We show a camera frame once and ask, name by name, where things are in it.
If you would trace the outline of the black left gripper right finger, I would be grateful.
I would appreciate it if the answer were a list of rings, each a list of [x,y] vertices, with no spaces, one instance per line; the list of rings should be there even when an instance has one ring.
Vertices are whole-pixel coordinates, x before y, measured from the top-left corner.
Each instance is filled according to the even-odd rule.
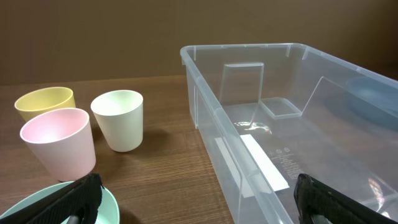
[[[298,175],[294,200],[300,224],[397,224],[308,174]]]

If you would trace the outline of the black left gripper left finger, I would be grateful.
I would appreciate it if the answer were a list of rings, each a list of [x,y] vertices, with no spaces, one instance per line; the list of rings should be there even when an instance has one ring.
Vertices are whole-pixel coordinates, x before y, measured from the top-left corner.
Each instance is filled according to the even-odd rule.
[[[1,219],[1,224],[71,223],[94,224],[102,201],[99,174],[88,174],[56,192]]]

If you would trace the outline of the mint green bowl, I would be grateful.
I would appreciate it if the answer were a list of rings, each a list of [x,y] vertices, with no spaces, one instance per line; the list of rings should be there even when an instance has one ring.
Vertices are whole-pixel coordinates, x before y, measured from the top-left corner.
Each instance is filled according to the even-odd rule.
[[[4,218],[10,214],[13,214],[30,204],[33,204],[36,201],[41,200],[42,198],[56,192],[57,190],[69,185],[70,182],[63,182],[55,185],[51,185],[50,187],[44,188],[31,194],[30,196],[24,198],[19,201],[11,208],[6,210],[1,214],[1,218]],[[96,218],[96,224],[119,224],[120,223],[120,214],[119,214],[119,206],[117,200],[114,195],[106,188],[102,188],[102,201],[101,205],[98,208],[98,215]]]

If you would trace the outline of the pink plastic cup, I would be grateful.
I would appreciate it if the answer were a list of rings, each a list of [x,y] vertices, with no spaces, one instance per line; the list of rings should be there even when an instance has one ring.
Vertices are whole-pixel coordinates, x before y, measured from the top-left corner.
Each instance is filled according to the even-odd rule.
[[[61,182],[82,178],[96,164],[90,116],[85,110],[62,108],[40,114],[23,125],[20,137]]]

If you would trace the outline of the cream plastic cup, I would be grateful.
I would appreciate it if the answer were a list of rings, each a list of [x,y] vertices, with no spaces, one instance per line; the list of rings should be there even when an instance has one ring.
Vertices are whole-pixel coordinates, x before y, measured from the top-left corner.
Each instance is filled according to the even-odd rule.
[[[109,91],[97,96],[90,107],[112,150],[128,152],[142,143],[144,99],[140,93]]]

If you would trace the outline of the yellow plastic cup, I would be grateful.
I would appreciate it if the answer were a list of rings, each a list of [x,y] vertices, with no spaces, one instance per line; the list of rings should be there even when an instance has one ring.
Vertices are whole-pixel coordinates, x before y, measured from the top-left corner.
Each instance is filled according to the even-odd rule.
[[[56,109],[75,108],[73,90],[63,86],[53,86],[32,91],[21,96],[14,107],[25,121]]]

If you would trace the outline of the dark blue bowl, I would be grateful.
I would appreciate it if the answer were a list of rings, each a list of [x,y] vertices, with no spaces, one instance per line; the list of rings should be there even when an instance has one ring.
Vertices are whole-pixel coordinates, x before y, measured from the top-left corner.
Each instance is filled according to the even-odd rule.
[[[397,89],[368,77],[348,80],[346,102],[354,113],[372,124],[397,131]]]

